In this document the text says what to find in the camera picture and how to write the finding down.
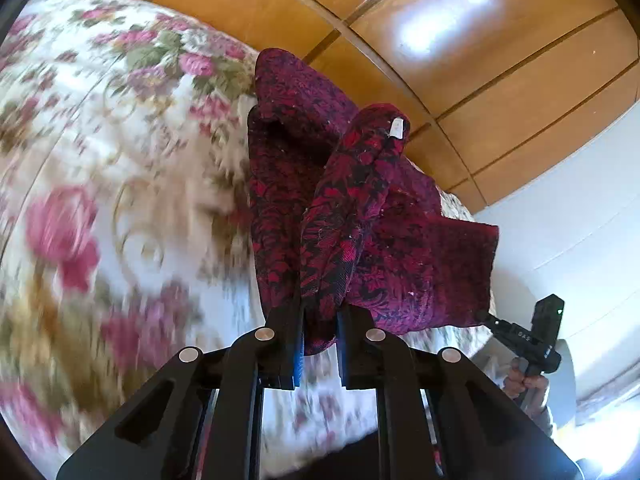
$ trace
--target red patterned garment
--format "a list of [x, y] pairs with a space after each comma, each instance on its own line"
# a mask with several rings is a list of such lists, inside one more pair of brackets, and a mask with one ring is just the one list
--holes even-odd
[[[305, 353], [330, 346], [343, 301], [401, 335], [475, 326], [488, 310], [494, 226], [443, 218], [430, 177], [402, 155], [407, 118], [358, 112], [289, 52], [258, 56], [249, 114], [252, 239], [265, 316], [300, 284]], [[390, 136], [402, 119], [402, 138]]]

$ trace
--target silver screw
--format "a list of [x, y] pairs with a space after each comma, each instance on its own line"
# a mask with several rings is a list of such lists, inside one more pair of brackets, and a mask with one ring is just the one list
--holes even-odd
[[462, 358], [462, 355], [455, 348], [445, 348], [442, 351], [442, 358], [447, 363], [457, 363]]
[[385, 331], [379, 328], [369, 328], [365, 334], [369, 341], [382, 341], [385, 337]]
[[267, 326], [263, 326], [255, 331], [255, 338], [258, 341], [270, 341], [276, 333]]
[[198, 358], [199, 354], [200, 353], [198, 352], [197, 348], [194, 348], [193, 346], [189, 346], [187, 348], [183, 348], [182, 350], [180, 350], [178, 357], [180, 358], [180, 361], [182, 361], [183, 363], [191, 363], [192, 361], [195, 361]]

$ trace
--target floral bedsheet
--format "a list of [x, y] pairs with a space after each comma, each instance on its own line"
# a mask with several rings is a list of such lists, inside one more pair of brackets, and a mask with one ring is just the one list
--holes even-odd
[[[137, 0], [31, 0], [0, 46], [0, 412], [48, 478], [182, 346], [264, 323], [243, 221], [256, 57]], [[488, 337], [405, 336], [468, 355]], [[301, 388], [266, 393], [264, 478], [376, 427], [335, 347], [305, 359]]]

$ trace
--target person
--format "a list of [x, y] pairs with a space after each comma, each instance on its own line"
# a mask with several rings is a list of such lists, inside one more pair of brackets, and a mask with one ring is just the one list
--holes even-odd
[[533, 388], [535, 393], [525, 413], [545, 434], [551, 438], [556, 432], [551, 411], [546, 405], [549, 396], [549, 379], [543, 375], [525, 377], [520, 371], [520, 358], [511, 361], [511, 367], [504, 378], [502, 390], [510, 399], [516, 399], [522, 392]]

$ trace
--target human hand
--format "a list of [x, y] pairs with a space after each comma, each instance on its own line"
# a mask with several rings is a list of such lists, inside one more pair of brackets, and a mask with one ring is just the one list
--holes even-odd
[[503, 391], [510, 399], [515, 399], [525, 390], [535, 389], [531, 402], [525, 409], [529, 416], [537, 416], [546, 408], [546, 400], [549, 394], [549, 379], [537, 375], [525, 377], [520, 371], [520, 359], [516, 357], [511, 361], [511, 369], [504, 380]]

